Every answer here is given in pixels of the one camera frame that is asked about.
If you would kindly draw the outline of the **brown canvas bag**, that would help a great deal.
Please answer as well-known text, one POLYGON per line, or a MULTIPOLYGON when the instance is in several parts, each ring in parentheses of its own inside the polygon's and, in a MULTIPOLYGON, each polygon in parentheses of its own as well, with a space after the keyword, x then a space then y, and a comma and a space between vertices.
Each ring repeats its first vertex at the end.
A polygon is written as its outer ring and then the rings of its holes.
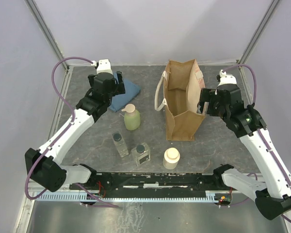
POLYGON ((170 60, 155 91, 154 108, 165 110, 166 139, 194 141, 194 135, 205 118, 197 106, 202 88, 203 73, 195 59, 187 62, 170 60))

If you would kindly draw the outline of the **green pump bottle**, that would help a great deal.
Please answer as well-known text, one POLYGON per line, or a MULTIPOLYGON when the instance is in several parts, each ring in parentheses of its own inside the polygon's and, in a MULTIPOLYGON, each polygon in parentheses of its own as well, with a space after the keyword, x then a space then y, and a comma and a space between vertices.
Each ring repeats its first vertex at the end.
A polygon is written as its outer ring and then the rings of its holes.
POLYGON ((127 104, 124 109, 121 110, 125 112, 124 114, 124 123, 126 129, 129 131, 134 131, 139 128, 141 124, 140 113, 136 109, 135 105, 127 104))

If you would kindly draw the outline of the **tall clear bottle black cap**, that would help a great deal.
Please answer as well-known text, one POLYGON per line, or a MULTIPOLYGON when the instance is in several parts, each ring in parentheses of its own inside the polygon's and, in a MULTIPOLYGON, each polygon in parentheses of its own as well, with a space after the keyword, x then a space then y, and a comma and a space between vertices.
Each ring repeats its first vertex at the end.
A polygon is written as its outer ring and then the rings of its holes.
POLYGON ((120 157, 125 157, 129 155, 128 147, 120 132, 115 132, 113 134, 113 142, 120 157))

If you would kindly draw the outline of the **cream plastic bottle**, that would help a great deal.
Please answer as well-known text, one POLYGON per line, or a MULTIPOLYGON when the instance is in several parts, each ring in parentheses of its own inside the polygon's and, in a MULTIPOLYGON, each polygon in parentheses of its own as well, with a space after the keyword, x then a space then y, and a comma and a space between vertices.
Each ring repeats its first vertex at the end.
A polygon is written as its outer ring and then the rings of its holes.
POLYGON ((176 148, 168 148, 164 152, 163 166, 166 169, 175 169, 180 160, 180 153, 176 148))

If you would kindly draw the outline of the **square clear bottle black cap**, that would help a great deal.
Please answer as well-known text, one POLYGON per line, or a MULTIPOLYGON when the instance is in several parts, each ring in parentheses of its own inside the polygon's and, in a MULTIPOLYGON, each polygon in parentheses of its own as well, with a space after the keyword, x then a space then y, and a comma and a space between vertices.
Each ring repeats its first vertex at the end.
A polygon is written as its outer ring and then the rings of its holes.
POLYGON ((132 156, 137 166, 140 166, 151 159, 150 147, 147 143, 141 143, 131 150, 132 156))

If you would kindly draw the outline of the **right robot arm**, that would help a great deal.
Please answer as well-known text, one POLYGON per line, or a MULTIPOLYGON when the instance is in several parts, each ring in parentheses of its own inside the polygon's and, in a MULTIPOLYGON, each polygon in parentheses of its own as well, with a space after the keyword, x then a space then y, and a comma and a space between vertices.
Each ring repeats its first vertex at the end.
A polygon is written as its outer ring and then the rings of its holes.
POLYGON ((268 220, 290 211, 291 174, 282 164, 262 116, 254 104, 245 106, 238 86, 224 84, 216 89, 202 88, 198 109, 224 121, 250 152, 264 178, 259 182, 231 165, 222 165, 214 170, 213 186, 219 190, 229 186, 240 191, 255 202, 268 220))

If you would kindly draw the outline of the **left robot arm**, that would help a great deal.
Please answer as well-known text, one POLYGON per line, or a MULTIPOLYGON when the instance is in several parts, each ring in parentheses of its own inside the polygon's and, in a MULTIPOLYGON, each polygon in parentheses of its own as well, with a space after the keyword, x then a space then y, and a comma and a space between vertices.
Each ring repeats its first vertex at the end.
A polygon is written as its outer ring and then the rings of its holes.
POLYGON ((64 184, 81 183, 86 189, 97 185, 93 169, 86 165, 63 166, 62 161, 79 137, 107 111, 112 98, 125 93, 122 72, 88 76, 90 89, 78 102, 69 120, 40 148, 25 153, 29 178, 50 192, 64 184))

